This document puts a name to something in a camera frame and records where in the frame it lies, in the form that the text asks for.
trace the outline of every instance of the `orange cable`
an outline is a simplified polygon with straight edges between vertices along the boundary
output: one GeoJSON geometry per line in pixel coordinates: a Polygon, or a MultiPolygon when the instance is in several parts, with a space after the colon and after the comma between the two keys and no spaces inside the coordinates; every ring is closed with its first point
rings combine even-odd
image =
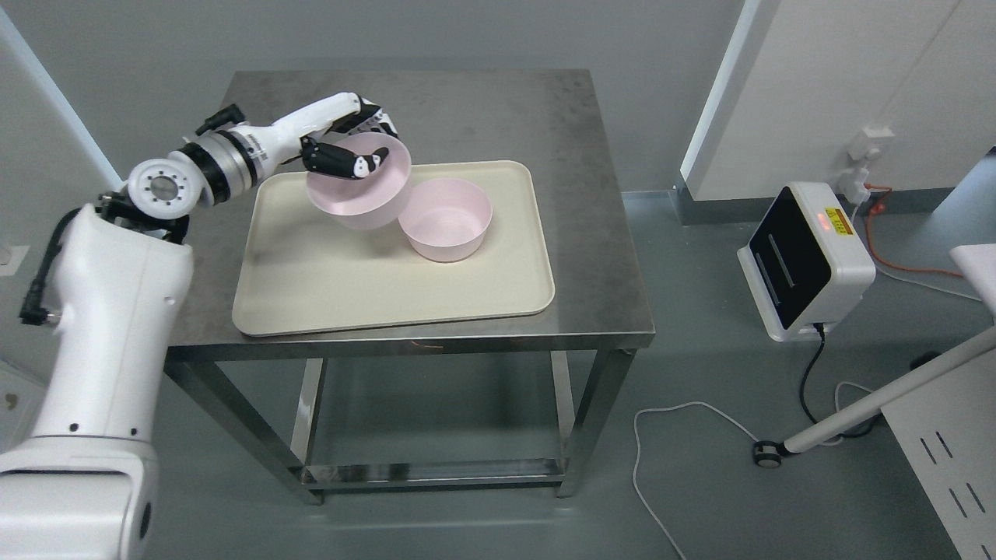
{"type": "Polygon", "coordinates": [[[876,202],[874,204],[874,206],[871,207],[871,209],[869,210],[868,215],[865,216],[865,237],[867,237],[868,241],[869,241],[869,253],[871,253],[871,256],[874,257],[876,261],[880,262],[881,264],[883,264],[883,265],[885,265],[885,266],[887,266],[889,268],[894,268],[895,270],[903,270],[903,271],[906,271],[906,272],[933,272],[933,273],[937,273],[937,274],[947,274],[949,276],[954,276],[955,278],[964,278],[964,275],[962,275],[962,274],[960,274],[958,272],[954,272],[952,270],[944,270],[943,268],[911,268],[911,267],[908,267],[908,266],[900,266],[900,265],[897,265],[897,264],[893,264],[893,263],[888,262],[887,260],[881,258],[878,255],[878,253],[875,252],[875,250],[874,250],[874,243],[872,243],[872,217],[885,212],[885,205],[883,203],[885,202],[885,199],[888,198],[892,194],[892,187],[890,187],[890,186],[878,186],[878,185],[874,185],[874,184],[865,183],[865,188],[867,188],[867,189],[873,189],[873,190],[885,190],[885,191],[887,191],[882,196],[882,198],[880,198],[878,200],[878,202],[876,202]]]}

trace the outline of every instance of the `metal table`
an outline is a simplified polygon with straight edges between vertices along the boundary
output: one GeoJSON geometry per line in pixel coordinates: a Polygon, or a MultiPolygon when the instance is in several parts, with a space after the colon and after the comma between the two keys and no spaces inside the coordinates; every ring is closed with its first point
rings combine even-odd
{"type": "MultiPolygon", "coordinates": [[[[224,105],[254,124],[340,91],[381,104],[415,163],[513,159],[532,172],[557,295],[530,317],[250,338],[231,307],[254,194],[195,212],[193,284],[176,321],[166,373],[260,463],[303,499],[326,491],[404,486],[559,484],[569,496],[633,356],[654,336],[592,79],[583,70],[239,72],[224,105]],[[580,403],[568,351],[596,350],[580,403]],[[452,353],[551,352],[561,456],[511,460],[314,465],[315,417],[327,359],[452,353]],[[215,364],[309,359],[290,444],[215,364]]],[[[295,164],[286,169],[298,170],[295,164]]]]}

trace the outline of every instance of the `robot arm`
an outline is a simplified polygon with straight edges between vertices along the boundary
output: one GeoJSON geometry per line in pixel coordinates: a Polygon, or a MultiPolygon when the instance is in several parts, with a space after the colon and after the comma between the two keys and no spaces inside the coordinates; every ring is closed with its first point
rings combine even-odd
{"type": "Polygon", "coordinates": [[[29,438],[0,454],[0,558],[141,556],[158,475],[153,411],[193,272],[192,250],[180,244],[187,213],[198,200],[214,205],[257,186],[297,156],[309,171],[362,178],[385,149],[355,154],[315,137],[394,135],[380,107],[349,93],[269,127],[243,121],[234,106],[219,112],[195,140],[141,163],[123,191],[67,215],[53,234],[21,317],[60,318],[59,353],[29,438]],[[166,234],[144,234],[152,230],[166,234]],[[41,306],[50,266],[61,314],[41,306]]]}
{"type": "Polygon", "coordinates": [[[387,113],[353,93],[316,101],[269,127],[253,127],[244,120],[237,107],[229,106],[207,119],[196,139],[165,159],[137,165],[126,184],[130,202],[153,218],[177,219],[198,201],[213,206],[258,186],[278,165],[297,157],[308,171],[364,178],[387,157],[386,148],[356,154],[315,137],[331,132],[396,136],[387,113]],[[221,128],[228,124],[235,126],[221,128]]]}

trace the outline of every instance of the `plastic tray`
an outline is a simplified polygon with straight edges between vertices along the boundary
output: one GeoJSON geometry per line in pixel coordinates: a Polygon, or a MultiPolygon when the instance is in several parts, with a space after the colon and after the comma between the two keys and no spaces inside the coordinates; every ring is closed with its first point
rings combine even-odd
{"type": "Polygon", "coordinates": [[[539,313],[554,297],[529,169],[516,161],[414,165],[414,184],[458,177],[494,206],[481,247],[426,260],[397,222],[351,230],[312,204],[303,172],[263,182],[232,306],[250,336],[286,335],[539,313]]]}

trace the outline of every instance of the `pink bowl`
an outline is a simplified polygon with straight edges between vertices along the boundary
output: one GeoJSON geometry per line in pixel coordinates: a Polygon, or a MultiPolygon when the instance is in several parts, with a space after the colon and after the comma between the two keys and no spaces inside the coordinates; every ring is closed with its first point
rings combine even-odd
{"type": "Polygon", "coordinates": [[[473,254],[491,224],[488,195],[458,178],[437,178],[416,185],[397,218],[411,246],[423,257],[453,262],[473,254]]]}
{"type": "Polygon", "coordinates": [[[375,229],[395,221],[408,205],[411,154],[400,140],[382,133],[360,133],[336,142],[356,153],[386,146],[383,165],[364,179],[307,173],[308,198],[351,229],[375,229]]]}

